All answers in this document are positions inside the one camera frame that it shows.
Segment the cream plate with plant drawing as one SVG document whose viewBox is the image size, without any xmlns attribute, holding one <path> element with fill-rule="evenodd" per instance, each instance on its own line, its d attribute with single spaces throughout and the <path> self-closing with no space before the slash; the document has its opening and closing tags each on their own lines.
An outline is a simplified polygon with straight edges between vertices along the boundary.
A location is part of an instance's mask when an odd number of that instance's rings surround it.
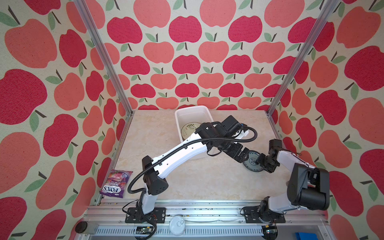
<svg viewBox="0 0 384 240">
<path fill-rule="evenodd" d="M 185 124 L 181 128 L 181 136 L 182 136 L 183 141 L 188 139 L 196 131 L 196 129 L 200 125 L 201 125 L 201 123 L 197 123 L 197 122 L 192 122 L 192 123 Z"/>
</svg>

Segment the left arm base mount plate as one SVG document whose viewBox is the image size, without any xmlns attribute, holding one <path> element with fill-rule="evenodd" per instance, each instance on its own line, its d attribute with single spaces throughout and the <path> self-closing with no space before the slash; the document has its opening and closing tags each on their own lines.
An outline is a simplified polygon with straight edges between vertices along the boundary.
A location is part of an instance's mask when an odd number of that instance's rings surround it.
<svg viewBox="0 0 384 240">
<path fill-rule="evenodd" d="M 126 214 L 125 223 L 127 224 L 142 224 L 147 223 L 147 220 L 150 220 L 151 223 L 163 224 L 166 218 L 166 208 L 154 208 L 154 210 L 148 214 L 146 214 L 145 218 L 139 212 L 139 208 L 128 208 L 128 212 Z"/>
</svg>

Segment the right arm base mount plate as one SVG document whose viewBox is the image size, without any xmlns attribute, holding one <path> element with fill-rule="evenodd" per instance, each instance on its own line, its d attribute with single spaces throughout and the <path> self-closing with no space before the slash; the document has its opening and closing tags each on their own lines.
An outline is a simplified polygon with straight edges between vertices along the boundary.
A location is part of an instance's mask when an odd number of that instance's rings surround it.
<svg viewBox="0 0 384 240">
<path fill-rule="evenodd" d="M 243 207 L 240 214 L 245 217 L 247 224 L 284 224 L 286 219 L 284 214 L 275 213 L 267 209 L 264 212 L 260 211 L 260 206 Z"/>
</svg>

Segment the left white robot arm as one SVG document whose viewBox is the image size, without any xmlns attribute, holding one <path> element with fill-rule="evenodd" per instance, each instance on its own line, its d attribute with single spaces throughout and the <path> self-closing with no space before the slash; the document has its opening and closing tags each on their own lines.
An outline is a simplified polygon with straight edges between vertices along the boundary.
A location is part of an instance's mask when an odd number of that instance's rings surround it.
<svg viewBox="0 0 384 240">
<path fill-rule="evenodd" d="M 146 184 L 144 189 L 138 190 L 143 193 L 138 203 L 139 209 L 145 215 L 155 209 L 158 195 L 169 186 L 166 177 L 181 164 L 199 154 L 207 154 L 213 148 L 243 163 L 249 158 L 250 151 L 243 147 L 243 143 L 252 142 L 256 138 L 255 129 L 229 116 L 223 122 L 202 123 L 190 137 L 161 156 L 144 157 L 143 172 L 135 177 L 136 180 L 143 177 Z"/>
</svg>

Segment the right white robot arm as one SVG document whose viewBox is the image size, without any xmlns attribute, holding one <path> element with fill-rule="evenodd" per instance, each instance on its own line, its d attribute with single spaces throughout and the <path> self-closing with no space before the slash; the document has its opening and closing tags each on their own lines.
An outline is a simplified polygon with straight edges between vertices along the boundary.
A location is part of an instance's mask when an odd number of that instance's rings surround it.
<svg viewBox="0 0 384 240">
<path fill-rule="evenodd" d="M 278 197 L 266 197 L 262 200 L 258 215 L 263 223 L 274 222 L 291 210 L 305 208 L 311 211 L 325 211 L 328 209 L 330 173 L 305 162 L 297 154 L 284 149 L 281 140 L 270 140 L 268 155 L 260 154 L 257 163 L 262 170 L 270 174 L 280 165 L 285 166 L 291 172 L 285 194 Z"/>
</svg>

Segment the blue patterned plate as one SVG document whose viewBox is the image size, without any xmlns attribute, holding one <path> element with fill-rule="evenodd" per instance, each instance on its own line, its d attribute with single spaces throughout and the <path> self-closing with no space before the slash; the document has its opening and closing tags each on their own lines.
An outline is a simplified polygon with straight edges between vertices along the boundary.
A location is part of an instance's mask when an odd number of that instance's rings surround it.
<svg viewBox="0 0 384 240">
<path fill-rule="evenodd" d="M 249 157 L 243 162 L 243 165 L 252 172 L 262 172 L 263 167 L 257 162 L 260 153 L 257 151 L 249 151 Z"/>
</svg>

